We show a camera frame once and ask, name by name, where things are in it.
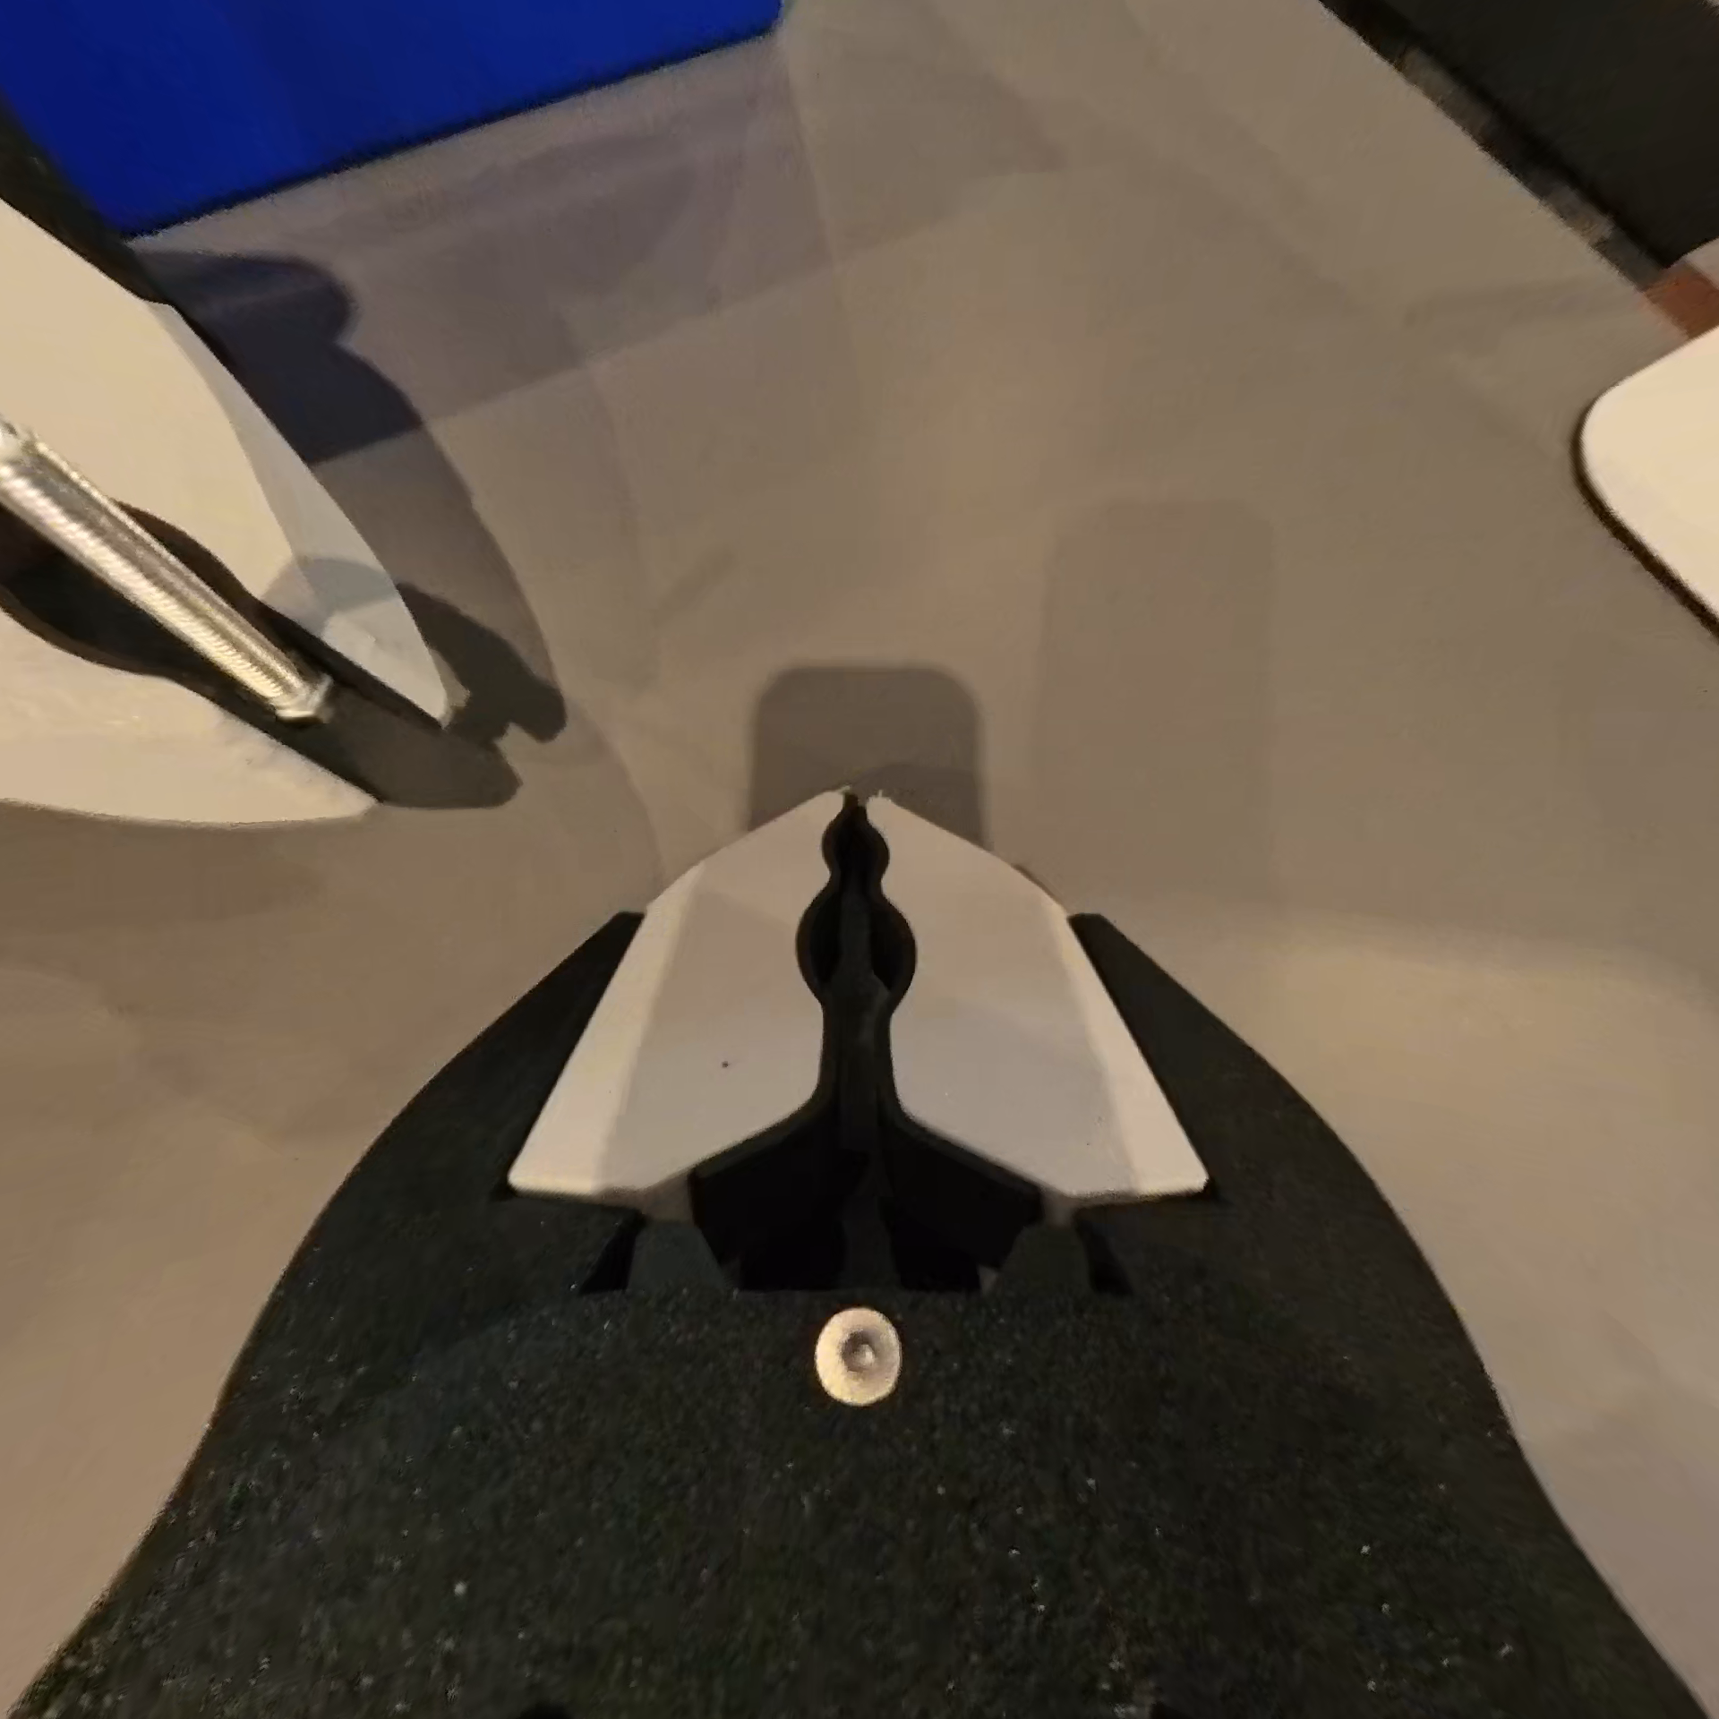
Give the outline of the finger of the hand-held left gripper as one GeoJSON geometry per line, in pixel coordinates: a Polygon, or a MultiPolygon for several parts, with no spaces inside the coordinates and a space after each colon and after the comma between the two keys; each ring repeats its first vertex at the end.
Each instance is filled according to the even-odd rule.
{"type": "Polygon", "coordinates": [[[375,807],[501,807],[517,774],[268,610],[186,536],[167,545],[306,669],[324,711],[286,723],[170,630],[32,536],[3,538],[1,795],[5,805],[133,826],[333,826],[375,807]]]}
{"type": "Polygon", "coordinates": [[[451,701],[397,584],[310,467],[92,202],[1,110],[1,404],[273,656],[443,725],[451,701]]]}

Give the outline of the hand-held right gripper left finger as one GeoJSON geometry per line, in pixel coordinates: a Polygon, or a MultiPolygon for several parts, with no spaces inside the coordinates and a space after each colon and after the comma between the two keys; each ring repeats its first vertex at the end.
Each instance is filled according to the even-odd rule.
{"type": "Polygon", "coordinates": [[[521,1197],[687,1217],[692,1172],[819,1091],[800,929],[831,882],[837,790],[699,860],[646,907],[508,1170],[521,1197]]]}

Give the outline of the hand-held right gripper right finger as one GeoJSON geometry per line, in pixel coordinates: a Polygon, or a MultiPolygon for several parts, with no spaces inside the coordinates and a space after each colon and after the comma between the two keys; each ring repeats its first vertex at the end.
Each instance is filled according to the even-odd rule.
{"type": "Polygon", "coordinates": [[[1032,1187],[1055,1217],[1208,1194],[1211,1172],[1062,905],[883,795],[865,817],[910,936],[887,1029],[906,1123],[1032,1187]]]}

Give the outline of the silver threaded bolt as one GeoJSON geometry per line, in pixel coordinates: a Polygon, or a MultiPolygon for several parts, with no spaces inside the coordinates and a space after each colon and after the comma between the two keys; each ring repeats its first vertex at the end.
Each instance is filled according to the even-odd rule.
{"type": "Polygon", "coordinates": [[[11,421],[1,421],[1,503],[272,717],[308,725],[328,712],[325,674],[301,665],[129,512],[11,421]]]}

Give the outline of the blue box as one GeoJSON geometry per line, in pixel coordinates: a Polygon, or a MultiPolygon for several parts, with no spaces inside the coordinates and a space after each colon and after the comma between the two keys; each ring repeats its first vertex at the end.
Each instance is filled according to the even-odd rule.
{"type": "Polygon", "coordinates": [[[778,26],[781,2],[3,2],[3,105],[136,236],[778,26]]]}

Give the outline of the white rounded board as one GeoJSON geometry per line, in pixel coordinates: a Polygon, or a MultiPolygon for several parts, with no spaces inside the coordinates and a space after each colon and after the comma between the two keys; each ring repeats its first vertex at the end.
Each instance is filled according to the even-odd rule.
{"type": "Polygon", "coordinates": [[[1581,415],[1575,467],[1600,517],[1717,618],[1717,332],[1607,389],[1581,415]]]}

